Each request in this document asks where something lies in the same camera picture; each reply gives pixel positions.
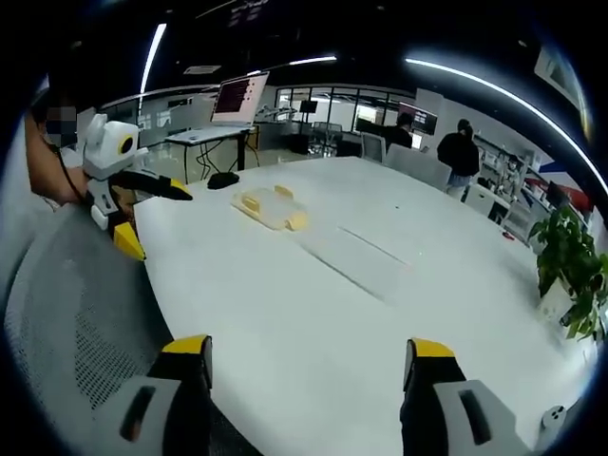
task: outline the white table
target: white table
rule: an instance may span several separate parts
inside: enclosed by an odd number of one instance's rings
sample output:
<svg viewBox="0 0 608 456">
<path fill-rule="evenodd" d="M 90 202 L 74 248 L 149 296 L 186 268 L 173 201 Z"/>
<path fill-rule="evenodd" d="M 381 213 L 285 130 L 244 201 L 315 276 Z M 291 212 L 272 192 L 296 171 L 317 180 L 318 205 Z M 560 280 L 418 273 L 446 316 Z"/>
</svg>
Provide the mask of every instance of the white table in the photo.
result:
<svg viewBox="0 0 608 456">
<path fill-rule="evenodd" d="M 213 398 L 263 454 L 401 454 L 406 340 L 443 342 L 469 379 L 516 414 L 533 446 L 548 408 L 571 406 L 588 375 L 535 317 L 535 258 L 464 204 L 356 158 L 245 171 L 232 187 L 190 185 L 194 201 L 136 206 L 146 269 L 175 337 L 214 337 Z M 231 207 L 236 191 L 280 183 L 312 225 L 335 220 L 409 264 L 372 297 Z"/>
<path fill-rule="evenodd" d="M 237 140 L 237 159 L 233 166 L 237 165 L 237 170 L 245 168 L 245 143 L 247 134 L 252 130 L 251 126 L 228 126 L 210 125 L 195 130 L 186 130 L 175 135 L 167 136 L 164 140 L 167 143 L 183 145 L 183 174 L 185 182 L 188 183 L 188 147 L 198 146 L 200 154 L 204 157 L 208 152 L 202 152 L 202 145 L 211 141 L 223 141 L 228 139 Z"/>
</svg>

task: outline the laptop screen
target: laptop screen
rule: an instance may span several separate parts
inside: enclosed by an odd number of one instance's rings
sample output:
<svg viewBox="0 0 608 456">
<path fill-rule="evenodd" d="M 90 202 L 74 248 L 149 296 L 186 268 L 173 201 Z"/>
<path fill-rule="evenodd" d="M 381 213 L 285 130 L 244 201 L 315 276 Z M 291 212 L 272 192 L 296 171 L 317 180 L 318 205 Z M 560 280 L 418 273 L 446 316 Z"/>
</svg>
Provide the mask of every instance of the laptop screen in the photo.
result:
<svg viewBox="0 0 608 456">
<path fill-rule="evenodd" d="M 221 83 L 212 123 L 252 124 L 268 73 Z"/>
</svg>

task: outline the green leaves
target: green leaves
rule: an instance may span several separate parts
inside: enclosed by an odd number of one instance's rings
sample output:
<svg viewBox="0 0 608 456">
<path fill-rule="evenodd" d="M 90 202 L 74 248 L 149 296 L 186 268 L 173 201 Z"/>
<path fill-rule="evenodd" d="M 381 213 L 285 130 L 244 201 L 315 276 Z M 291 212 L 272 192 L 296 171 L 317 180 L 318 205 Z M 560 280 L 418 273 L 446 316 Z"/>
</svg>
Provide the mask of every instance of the green leaves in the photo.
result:
<svg viewBox="0 0 608 456">
<path fill-rule="evenodd" d="M 568 284 L 573 306 L 565 319 L 568 338 L 593 334 L 598 308 L 608 301 L 608 256 L 596 255 L 593 238 L 580 229 L 580 220 L 566 206 L 534 224 L 530 237 L 545 244 L 537 259 L 539 291 L 544 296 L 558 277 Z"/>
</svg>

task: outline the black ceiling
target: black ceiling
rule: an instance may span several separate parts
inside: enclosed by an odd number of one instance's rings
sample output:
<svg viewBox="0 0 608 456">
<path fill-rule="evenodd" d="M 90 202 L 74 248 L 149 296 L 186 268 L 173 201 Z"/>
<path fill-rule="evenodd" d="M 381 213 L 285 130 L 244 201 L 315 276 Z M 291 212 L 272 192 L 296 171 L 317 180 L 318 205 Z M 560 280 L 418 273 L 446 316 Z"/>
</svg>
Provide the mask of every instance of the black ceiling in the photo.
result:
<svg viewBox="0 0 608 456">
<path fill-rule="evenodd" d="M 217 83 L 277 66 L 269 81 L 275 86 L 343 83 L 412 93 L 428 88 L 516 129 L 564 162 L 589 193 L 598 192 L 572 148 L 534 115 L 501 94 L 437 70 L 412 68 L 404 59 L 422 53 L 437 63 L 492 75 L 493 82 L 540 107 L 603 166 L 603 144 L 587 141 L 579 112 L 534 74 L 542 43 L 559 45 L 563 55 L 572 56 L 587 95 L 596 101 L 599 78 L 577 51 L 593 43 L 590 30 L 599 28 L 590 27 L 580 36 L 567 27 L 572 18 L 550 9 L 517 8 L 512 2 L 463 8 L 462 3 L 450 7 L 397 0 L 239 0 L 215 10 L 226 0 L 150 3 L 118 2 L 105 15 L 75 27 L 72 50 L 66 53 L 69 64 L 63 61 L 61 66 L 71 68 L 70 84 L 79 105 L 101 105 L 138 93 L 156 26 L 167 23 L 146 90 Z M 337 62 L 283 66 L 328 54 L 336 55 Z M 221 68 L 212 75 L 183 74 L 200 65 Z"/>
</svg>

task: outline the person in black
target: person in black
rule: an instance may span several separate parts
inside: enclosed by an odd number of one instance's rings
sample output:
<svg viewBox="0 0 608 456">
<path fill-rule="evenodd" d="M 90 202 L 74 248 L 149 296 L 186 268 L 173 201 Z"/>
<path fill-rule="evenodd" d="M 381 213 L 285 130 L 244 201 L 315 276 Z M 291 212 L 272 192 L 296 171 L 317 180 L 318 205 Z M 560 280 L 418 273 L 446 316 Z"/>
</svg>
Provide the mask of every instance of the person in black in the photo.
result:
<svg viewBox="0 0 608 456">
<path fill-rule="evenodd" d="M 437 147 L 437 158 L 452 168 L 446 193 L 459 200 L 479 173 L 479 150 L 473 142 L 473 127 L 467 119 L 458 122 L 458 132 L 447 134 Z"/>
<path fill-rule="evenodd" d="M 411 124 L 413 118 L 407 113 L 402 112 L 397 118 L 397 125 L 388 126 L 385 129 L 384 139 L 387 143 L 387 151 L 391 144 L 399 144 L 411 148 Z"/>
</svg>

